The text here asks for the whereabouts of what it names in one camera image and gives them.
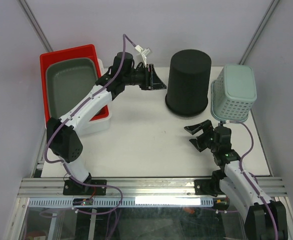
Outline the large black plastic bucket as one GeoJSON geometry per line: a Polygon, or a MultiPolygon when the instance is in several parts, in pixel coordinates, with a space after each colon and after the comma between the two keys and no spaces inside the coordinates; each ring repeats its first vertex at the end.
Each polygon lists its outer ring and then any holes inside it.
{"type": "Polygon", "coordinates": [[[210,56],[197,49],[181,50],[172,56],[165,96],[172,113],[189,118],[206,109],[211,67],[210,56]]]}

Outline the teal perforated plastic basket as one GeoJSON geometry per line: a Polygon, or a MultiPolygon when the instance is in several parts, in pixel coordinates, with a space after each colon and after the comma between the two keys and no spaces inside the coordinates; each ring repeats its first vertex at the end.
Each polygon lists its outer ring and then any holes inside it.
{"type": "Polygon", "coordinates": [[[218,121],[245,122],[257,99],[254,71],[247,65],[226,64],[211,83],[211,114],[218,121]]]}

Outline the red plastic tray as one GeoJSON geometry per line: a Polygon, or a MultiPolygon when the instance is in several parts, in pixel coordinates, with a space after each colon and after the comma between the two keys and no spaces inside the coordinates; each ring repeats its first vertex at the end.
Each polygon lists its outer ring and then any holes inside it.
{"type": "Polygon", "coordinates": [[[87,44],[63,50],[57,50],[53,52],[43,53],[39,57],[40,72],[41,72],[41,84],[42,84],[42,96],[43,96],[43,108],[45,115],[45,122],[47,123],[50,119],[49,105],[47,100],[47,83],[46,83],[46,71],[50,65],[55,63],[76,59],[76,58],[89,58],[94,62],[97,76],[102,76],[101,66],[98,62],[96,48],[93,44],[87,44]]]}

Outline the grey plastic tray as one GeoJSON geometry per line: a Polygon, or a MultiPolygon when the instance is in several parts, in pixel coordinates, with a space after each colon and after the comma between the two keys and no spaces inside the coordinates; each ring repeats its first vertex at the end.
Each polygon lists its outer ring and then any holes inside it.
{"type": "Polygon", "coordinates": [[[56,119],[72,110],[98,80],[95,63],[86,57],[54,63],[45,76],[49,117],[56,119]]]}

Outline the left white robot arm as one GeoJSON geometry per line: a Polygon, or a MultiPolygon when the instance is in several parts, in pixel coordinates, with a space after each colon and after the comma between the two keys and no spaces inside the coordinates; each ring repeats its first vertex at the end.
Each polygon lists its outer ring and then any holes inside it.
{"type": "Polygon", "coordinates": [[[87,194],[92,184],[91,174],[80,160],[83,151],[80,130],[121,94],[126,86],[139,86],[143,91],[167,88],[157,76],[153,64],[140,62],[135,65],[132,54],[119,52],[114,57],[112,66],[74,108],[59,118],[51,117],[47,122],[45,150],[51,150],[58,156],[57,162],[63,164],[74,181],[74,189],[80,194],[87,194]]]}

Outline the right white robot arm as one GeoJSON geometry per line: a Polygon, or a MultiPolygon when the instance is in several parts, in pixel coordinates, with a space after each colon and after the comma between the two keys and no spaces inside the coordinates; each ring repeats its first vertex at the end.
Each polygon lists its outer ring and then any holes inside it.
{"type": "Polygon", "coordinates": [[[232,130],[221,121],[213,127],[205,120],[184,129],[199,136],[190,143],[199,151],[209,149],[218,170],[212,172],[210,182],[202,190],[211,196],[225,194],[234,204],[244,221],[244,231],[249,240],[287,240],[289,238],[287,213],[280,201],[274,201],[244,168],[243,159],[231,143],[232,130]]]}

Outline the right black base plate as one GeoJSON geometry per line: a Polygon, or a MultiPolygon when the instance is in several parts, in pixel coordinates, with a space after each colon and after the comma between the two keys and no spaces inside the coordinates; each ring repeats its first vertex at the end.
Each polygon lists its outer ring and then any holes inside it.
{"type": "Polygon", "coordinates": [[[217,197],[224,195],[219,186],[219,181],[213,179],[196,179],[194,181],[195,195],[210,195],[217,197]]]}

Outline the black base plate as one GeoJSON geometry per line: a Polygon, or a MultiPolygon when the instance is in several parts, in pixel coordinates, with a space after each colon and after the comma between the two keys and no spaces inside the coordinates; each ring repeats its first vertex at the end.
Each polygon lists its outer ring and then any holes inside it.
{"type": "Polygon", "coordinates": [[[196,179],[194,181],[195,195],[210,195],[217,197],[224,195],[219,186],[219,181],[213,179],[196,179]]]}
{"type": "Polygon", "coordinates": [[[64,196],[105,196],[106,188],[105,185],[107,181],[105,179],[91,179],[91,185],[104,185],[104,187],[89,187],[82,184],[76,183],[72,179],[67,179],[64,181],[64,187],[62,194],[64,196]]]}

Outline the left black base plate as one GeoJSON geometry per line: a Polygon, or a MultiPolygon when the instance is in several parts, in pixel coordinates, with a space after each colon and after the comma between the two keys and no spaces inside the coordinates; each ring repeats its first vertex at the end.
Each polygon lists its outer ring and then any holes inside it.
{"type": "Polygon", "coordinates": [[[64,196],[105,196],[106,188],[105,185],[107,181],[105,179],[91,179],[91,185],[104,185],[104,187],[89,187],[82,184],[76,183],[72,179],[67,179],[64,181],[64,187],[62,194],[64,196]]]}

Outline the left aluminium frame post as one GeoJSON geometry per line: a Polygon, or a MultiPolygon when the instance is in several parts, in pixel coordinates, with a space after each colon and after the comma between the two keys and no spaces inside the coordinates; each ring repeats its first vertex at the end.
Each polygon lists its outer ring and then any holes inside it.
{"type": "Polygon", "coordinates": [[[39,41],[41,42],[42,46],[44,47],[46,52],[52,52],[53,48],[49,43],[48,38],[46,37],[42,27],[40,26],[35,14],[33,13],[30,5],[26,0],[17,0],[20,8],[22,9],[23,13],[25,14],[26,18],[28,19],[30,25],[32,26],[35,34],[37,35],[39,41]]]}

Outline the aluminium frame post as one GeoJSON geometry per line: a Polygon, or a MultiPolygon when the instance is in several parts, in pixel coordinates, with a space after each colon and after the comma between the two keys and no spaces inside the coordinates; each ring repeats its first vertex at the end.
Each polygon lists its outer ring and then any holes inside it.
{"type": "Polygon", "coordinates": [[[46,52],[52,52],[53,48],[49,43],[48,38],[46,37],[42,27],[40,26],[35,14],[33,13],[30,5],[26,0],[17,0],[20,8],[22,9],[23,13],[25,14],[26,18],[28,19],[30,25],[32,26],[35,34],[37,35],[39,41],[41,42],[42,46],[44,47],[46,52]]]}
{"type": "Polygon", "coordinates": [[[281,0],[272,0],[270,2],[261,21],[259,22],[257,29],[255,30],[251,40],[249,41],[248,46],[246,47],[242,57],[240,58],[240,60],[238,62],[239,65],[244,65],[246,63],[246,61],[249,59],[250,54],[252,53],[259,38],[261,37],[261,35],[264,32],[266,26],[268,25],[270,19],[272,18],[273,14],[275,13],[276,9],[278,8],[278,6],[281,2],[282,2],[281,0]]]}

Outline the right aluminium frame post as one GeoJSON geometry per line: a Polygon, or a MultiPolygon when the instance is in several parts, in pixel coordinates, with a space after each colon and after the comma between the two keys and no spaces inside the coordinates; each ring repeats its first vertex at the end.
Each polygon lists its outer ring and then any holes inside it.
{"type": "Polygon", "coordinates": [[[276,9],[278,8],[278,6],[281,2],[282,2],[281,0],[272,0],[270,2],[261,21],[259,22],[257,29],[255,30],[251,40],[249,41],[248,46],[246,47],[242,57],[240,58],[240,60],[238,62],[239,65],[244,65],[246,63],[246,61],[249,59],[250,54],[252,53],[259,38],[261,37],[261,35],[264,32],[266,26],[268,25],[270,19],[272,18],[273,14],[275,13],[276,9]]]}

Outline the aluminium mounting rail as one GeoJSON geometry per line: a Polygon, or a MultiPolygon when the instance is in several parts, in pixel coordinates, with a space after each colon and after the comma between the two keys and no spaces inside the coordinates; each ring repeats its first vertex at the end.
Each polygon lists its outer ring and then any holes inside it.
{"type": "MultiPolygon", "coordinates": [[[[119,188],[125,198],[149,195],[194,197],[195,181],[207,182],[205,177],[105,177],[106,184],[119,188]]],[[[66,177],[23,178],[17,193],[19,198],[63,197],[66,177]]],[[[258,176],[262,190],[270,197],[287,197],[285,182],[280,177],[258,176]]]]}

